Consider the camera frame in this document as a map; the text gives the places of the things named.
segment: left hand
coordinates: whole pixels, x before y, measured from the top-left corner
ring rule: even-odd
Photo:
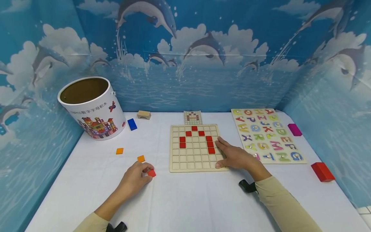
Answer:
[[[146,173],[148,170],[152,169],[155,168],[149,163],[135,162],[125,172],[114,194],[118,196],[122,202],[136,195],[144,185],[152,180],[151,176],[143,177],[142,173]]]

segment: magenta block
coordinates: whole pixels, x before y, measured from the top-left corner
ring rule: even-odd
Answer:
[[[298,126],[295,123],[289,124],[288,127],[294,136],[302,136],[301,131],[299,130]]]

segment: white table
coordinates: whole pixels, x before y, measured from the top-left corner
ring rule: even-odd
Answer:
[[[170,173],[170,125],[183,124],[183,113],[152,113],[151,120],[134,118],[137,130],[106,141],[83,134],[33,217],[27,232],[67,232],[94,211],[115,189],[137,157],[145,156],[157,176],[139,195],[126,202],[111,223],[120,221],[131,232],[279,231],[257,195],[245,194],[238,182],[250,181],[241,170],[215,173]],[[292,120],[279,112],[284,124]],[[218,124],[221,136],[242,147],[231,113],[202,113],[205,124]],[[369,232],[336,182],[321,183],[310,164],[320,161],[303,136],[295,142],[308,164],[267,165],[324,232]],[[124,153],[116,155],[117,148]]]

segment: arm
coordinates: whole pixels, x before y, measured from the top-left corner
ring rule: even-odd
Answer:
[[[282,232],[321,232],[322,230],[300,203],[273,177],[264,165],[245,150],[218,137],[215,141],[226,159],[216,168],[231,166],[247,170],[255,181],[260,201],[268,208]]]
[[[152,180],[151,176],[142,176],[142,173],[149,169],[154,169],[154,167],[149,163],[135,162],[125,172],[116,190],[99,208],[87,216],[74,232],[105,232],[108,222],[118,208]]]

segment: hand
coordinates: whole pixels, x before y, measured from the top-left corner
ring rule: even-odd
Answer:
[[[271,176],[259,160],[240,147],[230,145],[221,137],[218,137],[215,144],[226,155],[226,159],[219,160],[215,168],[230,166],[236,169],[246,169],[255,181],[264,180]]]
[[[121,182],[115,190],[115,195],[119,196],[121,201],[125,201],[128,198],[136,195],[144,185],[151,182],[151,176],[142,176],[142,173],[146,173],[148,170],[154,169],[149,163],[135,162],[125,172]]]

